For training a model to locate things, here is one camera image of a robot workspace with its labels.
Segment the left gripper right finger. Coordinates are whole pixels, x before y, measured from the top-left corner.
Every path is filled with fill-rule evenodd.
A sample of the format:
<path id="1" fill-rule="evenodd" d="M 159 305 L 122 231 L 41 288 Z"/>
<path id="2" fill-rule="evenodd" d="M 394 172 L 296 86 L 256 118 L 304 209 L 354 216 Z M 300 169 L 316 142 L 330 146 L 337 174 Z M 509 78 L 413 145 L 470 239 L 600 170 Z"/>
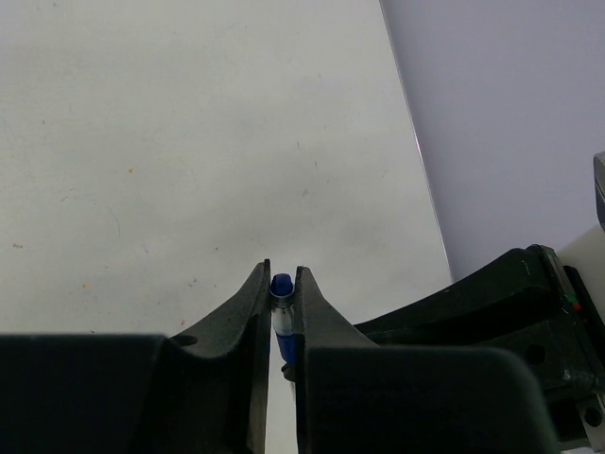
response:
<path id="1" fill-rule="evenodd" d="M 556 453 L 541 388 L 513 353 L 381 346 L 295 280 L 301 453 Z"/>

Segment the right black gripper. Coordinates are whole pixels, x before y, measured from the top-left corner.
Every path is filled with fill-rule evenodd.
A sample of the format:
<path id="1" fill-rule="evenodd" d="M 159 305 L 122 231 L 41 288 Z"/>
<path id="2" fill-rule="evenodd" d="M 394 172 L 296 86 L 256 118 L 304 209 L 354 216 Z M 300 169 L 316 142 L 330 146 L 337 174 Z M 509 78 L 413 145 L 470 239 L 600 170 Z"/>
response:
<path id="1" fill-rule="evenodd" d="M 382 345 L 511 351 L 547 393 L 604 389 L 604 323 L 578 270 L 543 245 L 512 249 L 455 284 L 356 329 Z"/>

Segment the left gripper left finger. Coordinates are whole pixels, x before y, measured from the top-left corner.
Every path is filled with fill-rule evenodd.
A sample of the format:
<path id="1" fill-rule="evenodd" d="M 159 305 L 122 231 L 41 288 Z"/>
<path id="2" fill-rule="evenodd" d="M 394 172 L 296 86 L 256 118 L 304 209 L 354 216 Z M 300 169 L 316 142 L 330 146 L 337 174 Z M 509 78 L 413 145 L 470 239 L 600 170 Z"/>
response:
<path id="1" fill-rule="evenodd" d="M 7 334 L 5 453 L 261 453 L 270 265 L 181 333 Z"/>

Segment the blue pen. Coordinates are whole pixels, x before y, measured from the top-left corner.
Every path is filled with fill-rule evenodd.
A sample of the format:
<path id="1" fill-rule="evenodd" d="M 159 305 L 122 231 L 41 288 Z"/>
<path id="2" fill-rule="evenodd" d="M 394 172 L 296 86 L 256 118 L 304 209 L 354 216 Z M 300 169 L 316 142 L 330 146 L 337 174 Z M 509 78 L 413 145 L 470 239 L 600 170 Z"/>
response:
<path id="1" fill-rule="evenodd" d="M 284 365 L 284 378 L 295 382 L 294 283 L 288 273 L 275 274 L 271 280 L 272 326 Z"/>

